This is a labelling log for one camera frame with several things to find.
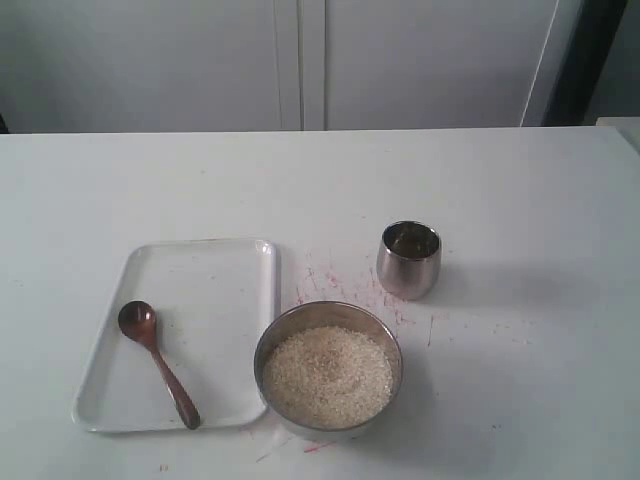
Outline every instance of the rice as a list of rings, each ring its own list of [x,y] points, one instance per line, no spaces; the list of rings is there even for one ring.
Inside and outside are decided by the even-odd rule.
[[[320,327],[278,345],[264,366],[264,391],[289,419],[316,428],[360,424],[389,402],[391,366],[362,333]]]

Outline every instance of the stainless steel cup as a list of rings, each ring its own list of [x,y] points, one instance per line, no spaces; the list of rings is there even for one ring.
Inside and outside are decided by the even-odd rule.
[[[378,252],[378,280],[392,295],[415,300],[425,295],[438,279],[442,241],[431,227],[402,221],[382,234]]]

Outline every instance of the rectangular tray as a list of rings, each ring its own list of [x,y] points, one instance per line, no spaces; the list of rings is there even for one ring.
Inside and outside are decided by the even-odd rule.
[[[275,279],[276,249],[263,240],[135,250],[74,400],[74,422],[97,432],[185,428],[149,353],[118,328],[118,312],[131,300],[156,310],[160,351],[198,408],[202,427],[255,420],[265,406],[253,353],[274,317]]]

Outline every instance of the table surface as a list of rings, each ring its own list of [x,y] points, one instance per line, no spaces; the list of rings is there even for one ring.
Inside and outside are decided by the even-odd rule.
[[[0,138],[6,478],[638,478],[640,158],[611,128]],[[443,238],[434,291],[385,295],[380,234]],[[127,255],[262,237],[281,308],[347,300],[397,333],[405,383],[360,439],[71,422]]]

